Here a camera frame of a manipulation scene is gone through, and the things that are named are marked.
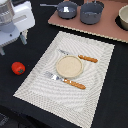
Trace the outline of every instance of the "cooking pot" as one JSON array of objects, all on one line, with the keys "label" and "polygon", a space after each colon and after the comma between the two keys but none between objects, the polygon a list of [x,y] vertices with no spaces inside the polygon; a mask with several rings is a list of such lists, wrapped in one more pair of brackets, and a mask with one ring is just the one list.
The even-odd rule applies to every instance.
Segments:
[{"label": "cooking pot", "polygon": [[58,5],[47,5],[40,4],[40,6],[54,6],[57,7],[57,12],[59,17],[64,19],[71,19],[77,14],[77,4],[71,1],[64,1],[59,3]]},{"label": "cooking pot", "polygon": [[128,5],[122,7],[119,10],[119,17],[120,17],[122,27],[125,30],[128,30]]},{"label": "cooking pot", "polygon": [[99,22],[103,7],[95,2],[85,3],[80,9],[80,20],[85,24],[95,24]]}]

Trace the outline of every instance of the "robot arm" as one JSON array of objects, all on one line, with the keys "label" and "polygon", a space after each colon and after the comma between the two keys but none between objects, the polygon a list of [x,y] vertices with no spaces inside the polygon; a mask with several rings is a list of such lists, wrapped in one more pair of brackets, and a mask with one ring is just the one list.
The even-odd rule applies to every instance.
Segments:
[{"label": "robot arm", "polygon": [[0,0],[0,53],[4,55],[3,46],[14,42],[20,36],[27,44],[27,32],[35,25],[31,3],[19,0],[13,5],[11,0]]}]

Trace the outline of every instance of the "red tomato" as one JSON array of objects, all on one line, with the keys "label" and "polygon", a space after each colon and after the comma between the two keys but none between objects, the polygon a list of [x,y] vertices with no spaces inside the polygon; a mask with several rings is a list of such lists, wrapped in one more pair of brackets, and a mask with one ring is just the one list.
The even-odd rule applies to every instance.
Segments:
[{"label": "red tomato", "polygon": [[12,64],[12,71],[17,75],[21,75],[25,72],[25,66],[20,62],[14,62]]}]

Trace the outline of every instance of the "black cloth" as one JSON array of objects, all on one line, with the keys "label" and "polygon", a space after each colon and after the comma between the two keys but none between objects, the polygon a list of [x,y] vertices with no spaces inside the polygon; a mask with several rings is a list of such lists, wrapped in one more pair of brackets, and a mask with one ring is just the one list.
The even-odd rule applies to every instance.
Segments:
[{"label": "black cloth", "polygon": [[[52,128],[79,128],[52,113],[13,97],[58,32],[64,31],[115,45],[91,128],[127,128],[128,44],[49,25],[48,20],[56,8],[40,7],[40,4],[59,2],[62,1],[31,0],[36,24],[28,30],[28,44],[23,45],[18,38],[4,47],[5,56],[0,56],[0,105],[29,115]],[[13,62],[23,63],[26,67],[25,73],[15,75],[11,70]]]}]

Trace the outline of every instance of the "placemat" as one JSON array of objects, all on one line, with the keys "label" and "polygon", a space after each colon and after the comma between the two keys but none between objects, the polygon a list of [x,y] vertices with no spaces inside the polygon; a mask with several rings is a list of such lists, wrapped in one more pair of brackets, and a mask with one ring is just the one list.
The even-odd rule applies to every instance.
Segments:
[{"label": "placemat", "polygon": [[[64,56],[57,49],[98,59],[97,63],[82,60],[84,72],[72,79],[84,84],[85,90],[44,77],[45,71],[57,74],[56,61]],[[113,49],[112,44],[60,31],[14,96],[90,128]]]}]

